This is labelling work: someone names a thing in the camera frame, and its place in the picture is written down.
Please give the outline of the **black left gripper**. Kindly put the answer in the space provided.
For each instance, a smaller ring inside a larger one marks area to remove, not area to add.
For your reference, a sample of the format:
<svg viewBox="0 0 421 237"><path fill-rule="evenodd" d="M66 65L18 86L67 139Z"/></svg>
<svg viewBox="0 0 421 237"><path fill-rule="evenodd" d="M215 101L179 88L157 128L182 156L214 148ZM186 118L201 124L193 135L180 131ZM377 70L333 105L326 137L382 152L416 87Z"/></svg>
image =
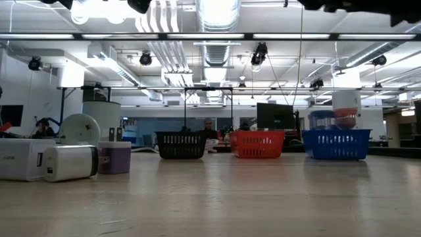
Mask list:
<svg viewBox="0 0 421 237"><path fill-rule="evenodd" d="M152 0L127 0L127 4L136 12L145 14L150 7Z"/></svg>

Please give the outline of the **purple and white wall charger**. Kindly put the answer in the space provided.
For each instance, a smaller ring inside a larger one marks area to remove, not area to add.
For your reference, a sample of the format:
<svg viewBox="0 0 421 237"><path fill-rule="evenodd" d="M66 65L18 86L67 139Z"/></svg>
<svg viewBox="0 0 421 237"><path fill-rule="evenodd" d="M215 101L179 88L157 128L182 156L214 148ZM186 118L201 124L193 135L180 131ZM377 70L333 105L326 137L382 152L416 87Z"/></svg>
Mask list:
<svg viewBox="0 0 421 237"><path fill-rule="evenodd" d="M122 140L122 128L109 128L109 140L98 143L99 174L129 173L131 164L130 142Z"/></svg>

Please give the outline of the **white wall charger black end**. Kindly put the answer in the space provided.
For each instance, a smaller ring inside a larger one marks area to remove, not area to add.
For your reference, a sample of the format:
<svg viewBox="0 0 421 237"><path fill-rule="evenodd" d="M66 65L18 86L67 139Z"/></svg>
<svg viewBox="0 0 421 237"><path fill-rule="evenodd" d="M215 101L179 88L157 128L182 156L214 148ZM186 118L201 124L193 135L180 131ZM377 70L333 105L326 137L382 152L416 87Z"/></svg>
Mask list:
<svg viewBox="0 0 421 237"><path fill-rule="evenodd" d="M93 145L61 145L43 152L43 179L61 182L90 178L98 173L99 150Z"/></svg>

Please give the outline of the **black overhead light bar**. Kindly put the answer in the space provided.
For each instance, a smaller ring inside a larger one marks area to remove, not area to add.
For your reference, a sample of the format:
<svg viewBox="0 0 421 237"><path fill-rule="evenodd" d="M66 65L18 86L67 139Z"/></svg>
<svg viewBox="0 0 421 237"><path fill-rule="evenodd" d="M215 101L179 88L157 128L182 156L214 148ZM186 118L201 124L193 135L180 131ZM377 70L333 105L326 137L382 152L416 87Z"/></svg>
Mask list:
<svg viewBox="0 0 421 237"><path fill-rule="evenodd" d="M420 34L313 34L313 33L13 33L0 32L11 41L421 41Z"/></svg>

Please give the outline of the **round white disc charger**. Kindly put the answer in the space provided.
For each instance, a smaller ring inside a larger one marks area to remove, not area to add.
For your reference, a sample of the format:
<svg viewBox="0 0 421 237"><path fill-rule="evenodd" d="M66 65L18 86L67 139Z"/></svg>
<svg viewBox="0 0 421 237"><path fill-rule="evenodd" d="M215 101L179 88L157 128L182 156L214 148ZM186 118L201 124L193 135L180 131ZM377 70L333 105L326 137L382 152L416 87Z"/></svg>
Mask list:
<svg viewBox="0 0 421 237"><path fill-rule="evenodd" d="M94 145L117 142L121 104L112 101L84 101L82 112L70 115L60 125L59 139L64 145Z"/></svg>

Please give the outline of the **person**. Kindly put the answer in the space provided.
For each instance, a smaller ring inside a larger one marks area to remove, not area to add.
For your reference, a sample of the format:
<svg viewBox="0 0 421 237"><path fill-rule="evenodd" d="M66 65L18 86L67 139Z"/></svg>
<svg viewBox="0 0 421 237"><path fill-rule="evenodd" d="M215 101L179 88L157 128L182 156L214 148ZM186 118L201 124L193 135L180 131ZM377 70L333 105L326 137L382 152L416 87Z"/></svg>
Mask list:
<svg viewBox="0 0 421 237"><path fill-rule="evenodd" d="M218 139L218 132L213 129L213 121L211 119L205 121L205 127L203 129L203 132L205 133L207 139Z"/></svg>

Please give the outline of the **black plastic basket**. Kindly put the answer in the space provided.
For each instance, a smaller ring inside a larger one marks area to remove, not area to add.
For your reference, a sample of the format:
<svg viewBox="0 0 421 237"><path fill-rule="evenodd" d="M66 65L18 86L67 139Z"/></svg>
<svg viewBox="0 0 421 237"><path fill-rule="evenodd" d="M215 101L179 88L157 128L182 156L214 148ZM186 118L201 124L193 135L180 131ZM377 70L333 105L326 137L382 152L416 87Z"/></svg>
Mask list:
<svg viewBox="0 0 421 237"><path fill-rule="evenodd" d="M155 132L162 159L200 159L205 152L203 132Z"/></svg>

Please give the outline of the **black computer monitor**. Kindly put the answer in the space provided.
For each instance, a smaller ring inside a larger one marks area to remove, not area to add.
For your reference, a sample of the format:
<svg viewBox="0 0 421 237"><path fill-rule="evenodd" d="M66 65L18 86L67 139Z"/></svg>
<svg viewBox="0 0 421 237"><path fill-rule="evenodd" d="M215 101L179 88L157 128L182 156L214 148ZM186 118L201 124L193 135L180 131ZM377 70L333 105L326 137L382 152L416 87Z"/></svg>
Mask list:
<svg viewBox="0 0 421 237"><path fill-rule="evenodd" d="M271 130L294 129L295 118L293 107L291 105L258 103L257 127Z"/></svg>

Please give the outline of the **red plastic basket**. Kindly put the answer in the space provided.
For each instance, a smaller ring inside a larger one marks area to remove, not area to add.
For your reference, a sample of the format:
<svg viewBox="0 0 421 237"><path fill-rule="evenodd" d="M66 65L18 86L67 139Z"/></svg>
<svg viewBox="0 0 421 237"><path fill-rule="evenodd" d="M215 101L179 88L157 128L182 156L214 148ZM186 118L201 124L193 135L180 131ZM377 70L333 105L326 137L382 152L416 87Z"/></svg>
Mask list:
<svg viewBox="0 0 421 237"><path fill-rule="evenodd" d="M282 154L283 131L242 131L230 133L232 153L241 159L276 159Z"/></svg>

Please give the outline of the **white round column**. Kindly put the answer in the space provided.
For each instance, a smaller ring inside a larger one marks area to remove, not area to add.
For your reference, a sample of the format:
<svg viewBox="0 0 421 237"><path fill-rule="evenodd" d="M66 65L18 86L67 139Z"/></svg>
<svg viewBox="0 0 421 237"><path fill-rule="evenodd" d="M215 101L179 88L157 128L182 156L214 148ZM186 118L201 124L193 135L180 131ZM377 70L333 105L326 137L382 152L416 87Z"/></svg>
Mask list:
<svg viewBox="0 0 421 237"><path fill-rule="evenodd" d="M332 95L333 110L343 108L357 108L357 123L353 129L362 128L361 119L361 98L359 91L338 91Z"/></svg>

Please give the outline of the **blue plastic basket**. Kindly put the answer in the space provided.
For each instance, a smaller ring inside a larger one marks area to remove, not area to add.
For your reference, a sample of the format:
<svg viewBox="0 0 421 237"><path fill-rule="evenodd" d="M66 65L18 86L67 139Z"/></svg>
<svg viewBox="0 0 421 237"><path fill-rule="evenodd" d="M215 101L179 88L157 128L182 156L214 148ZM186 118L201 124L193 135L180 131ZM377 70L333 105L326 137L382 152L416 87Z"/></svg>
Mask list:
<svg viewBox="0 0 421 237"><path fill-rule="evenodd" d="M318 160L363 160L371 130L309 130L303 132L306 154Z"/></svg>

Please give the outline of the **silver ceiling air duct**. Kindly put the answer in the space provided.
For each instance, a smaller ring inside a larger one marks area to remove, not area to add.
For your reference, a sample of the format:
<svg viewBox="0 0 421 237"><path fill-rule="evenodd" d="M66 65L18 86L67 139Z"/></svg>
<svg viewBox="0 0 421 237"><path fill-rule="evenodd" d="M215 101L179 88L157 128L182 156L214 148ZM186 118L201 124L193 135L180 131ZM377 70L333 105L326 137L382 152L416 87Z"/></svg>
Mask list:
<svg viewBox="0 0 421 237"><path fill-rule="evenodd" d="M241 0L195 0L200 32L232 33L237 30ZM202 46L204 61L209 66L224 66L229 59L231 45Z"/></svg>

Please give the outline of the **black background rig frame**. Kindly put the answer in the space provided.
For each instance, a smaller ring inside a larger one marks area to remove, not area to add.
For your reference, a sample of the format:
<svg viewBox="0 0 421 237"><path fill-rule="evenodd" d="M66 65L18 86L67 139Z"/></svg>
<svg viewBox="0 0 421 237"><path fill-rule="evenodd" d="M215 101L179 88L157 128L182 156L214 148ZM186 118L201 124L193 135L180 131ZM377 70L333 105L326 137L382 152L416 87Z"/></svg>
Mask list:
<svg viewBox="0 0 421 237"><path fill-rule="evenodd" d="M211 91L229 91L229 99L231 100L230 105L230 118L231 118L231 127L234 127L234 105L233 105L233 98L234 98L234 88L233 87L212 87L212 86L204 86L204 87L154 87L154 86L138 86L138 87L110 87L110 86L80 86L80 87L57 87L58 90L62 91L61 96L61 112L63 112L64 109L64 95L66 90L107 90L107 100L111 100L111 93L113 90L122 90L122 91L128 91L128 90L151 90L151 91L183 91L184 93L184 124L186 124L186 118L187 118L187 92L188 91L203 91L203 92L211 92Z"/></svg>

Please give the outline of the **black wall screen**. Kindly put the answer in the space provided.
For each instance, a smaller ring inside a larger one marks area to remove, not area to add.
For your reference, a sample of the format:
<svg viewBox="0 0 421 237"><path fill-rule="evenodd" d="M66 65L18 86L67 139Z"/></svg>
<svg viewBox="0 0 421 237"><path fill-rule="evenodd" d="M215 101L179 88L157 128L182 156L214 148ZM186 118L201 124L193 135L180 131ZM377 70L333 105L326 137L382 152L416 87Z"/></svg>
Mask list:
<svg viewBox="0 0 421 237"><path fill-rule="evenodd" d="M0 105L0 126L8 122L11 126L20 126L23 108L23 105Z"/></svg>

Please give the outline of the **white labelled wall charger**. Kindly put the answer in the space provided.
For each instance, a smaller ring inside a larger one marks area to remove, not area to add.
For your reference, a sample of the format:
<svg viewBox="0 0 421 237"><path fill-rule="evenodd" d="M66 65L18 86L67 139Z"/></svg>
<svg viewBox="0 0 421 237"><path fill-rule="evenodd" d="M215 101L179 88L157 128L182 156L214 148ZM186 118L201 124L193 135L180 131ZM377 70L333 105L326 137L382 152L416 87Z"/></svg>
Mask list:
<svg viewBox="0 0 421 237"><path fill-rule="evenodd" d="M0 138L0 180L43 179L43 153L54 140Z"/></svg>

